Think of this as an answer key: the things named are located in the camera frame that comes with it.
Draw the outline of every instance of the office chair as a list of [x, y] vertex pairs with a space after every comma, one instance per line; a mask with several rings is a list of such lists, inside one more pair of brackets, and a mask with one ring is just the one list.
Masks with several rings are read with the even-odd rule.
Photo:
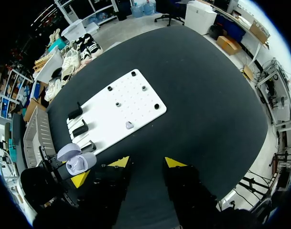
[[155, 19], [157, 22], [158, 19], [168, 18], [169, 24], [171, 25], [171, 19], [180, 21], [184, 25], [184, 21], [181, 20], [181, 17], [185, 16], [186, 5], [176, 3], [179, 0], [156, 0], [156, 11], [162, 13], [163, 15]]

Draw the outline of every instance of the black handle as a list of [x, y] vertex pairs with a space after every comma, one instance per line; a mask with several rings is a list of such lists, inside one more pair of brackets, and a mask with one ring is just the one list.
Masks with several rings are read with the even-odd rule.
[[75, 129], [72, 133], [73, 133], [73, 137], [77, 137], [81, 134], [83, 134], [84, 132], [89, 130], [89, 127], [87, 125], [87, 123], [85, 123], [85, 121], [82, 119], [82, 122], [84, 125], [80, 126], [79, 128]]
[[82, 148], [82, 153], [93, 152], [97, 149], [96, 145], [90, 140], [90, 144]]
[[68, 118], [69, 120], [75, 119], [76, 117], [80, 116], [83, 113], [83, 109], [80, 106], [79, 102], [77, 102], [78, 108], [69, 113]]

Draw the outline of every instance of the gray floor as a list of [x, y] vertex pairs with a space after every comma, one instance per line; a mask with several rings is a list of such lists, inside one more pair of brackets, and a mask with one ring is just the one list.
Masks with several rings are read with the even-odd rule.
[[[105, 25], [102, 25], [98, 33], [93, 37], [94, 39], [102, 46], [104, 50], [113, 45], [116, 42], [124, 42], [132, 37], [138, 36], [142, 33], [152, 31], [155, 29], [163, 28], [167, 25], [168, 20], [158, 20], [157, 23], [154, 23], [154, 19], [160, 17], [160, 14], [155, 14], [151, 16], [144, 16], [141, 18], [133, 18], [128, 16], [124, 21], [114, 20]], [[181, 23], [173, 20], [171, 23], [172, 26], [182, 26]], [[238, 68], [241, 69], [245, 64], [249, 63], [251, 59], [246, 55], [244, 51], [240, 51], [236, 55], [229, 56], [227, 55], [219, 46], [217, 46], [216, 41], [210, 38], [208, 35], [204, 36], [208, 41], [210, 41], [216, 48], [223, 52]], [[253, 72], [258, 71], [257, 67], [253, 64], [251, 66]], [[255, 83], [248, 81], [250, 86], [255, 90]], [[263, 110], [268, 114], [267, 108], [263, 105]], [[263, 177], [271, 178], [272, 169], [269, 167], [269, 164], [272, 160], [274, 153], [278, 150], [278, 140], [276, 137], [276, 128], [271, 125], [270, 117], [268, 116], [268, 132], [263, 144], [263, 147], [250, 168], [250, 171], [257, 173]], [[254, 178], [257, 182], [265, 184], [265, 182], [256, 175], [247, 172], [245, 175], [249, 178]], [[244, 196], [252, 205], [256, 204], [258, 199], [250, 193], [248, 190], [237, 185], [236, 191]], [[234, 191], [231, 191], [225, 198], [222, 200], [223, 207], [226, 207], [228, 203], [232, 200], [235, 201], [237, 208], [250, 209], [251, 205], [248, 204], [242, 197], [237, 195]]]
[[[158, 20], [154, 22], [155, 18], [160, 17], [161, 14], [154, 14], [151, 16], [144, 16], [141, 18], [133, 18], [131, 15], [124, 21], [113, 20], [101, 26], [98, 33], [93, 38], [99, 45], [106, 50], [109, 46], [116, 42], [124, 42], [130, 38], [163, 28], [168, 24], [167, 19]], [[171, 25], [181, 25], [178, 21], [173, 20]]]

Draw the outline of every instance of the white cabinet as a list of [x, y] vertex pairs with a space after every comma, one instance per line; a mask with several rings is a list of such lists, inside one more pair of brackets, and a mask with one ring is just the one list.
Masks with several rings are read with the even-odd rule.
[[216, 13], [211, 6], [197, 1], [187, 4], [184, 25], [199, 34], [207, 34], [215, 19]]

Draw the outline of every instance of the black and white sneaker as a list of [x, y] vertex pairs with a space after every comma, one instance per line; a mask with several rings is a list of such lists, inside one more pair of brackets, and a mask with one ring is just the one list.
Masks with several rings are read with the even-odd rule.
[[92, 58], [96, 58], [103, 53], [103, 49], [96, 41], [88, 42], [86, 46], [90, 51]]
[[84, 40], [84, 44], [94, 41], [93, 37], [89, 33], [86, 33], [84, 36], [81, 37], [81, 39]]
[[85, 44], [81, 44], [80, 46], [80, 59], [82, 64], [85, 61], [92, 59], [91, 53]]
[[80, 50], [80, 46], [84, 43], [84, 38], [79, 37], [75, 40], [76, 43], [76, 50]]

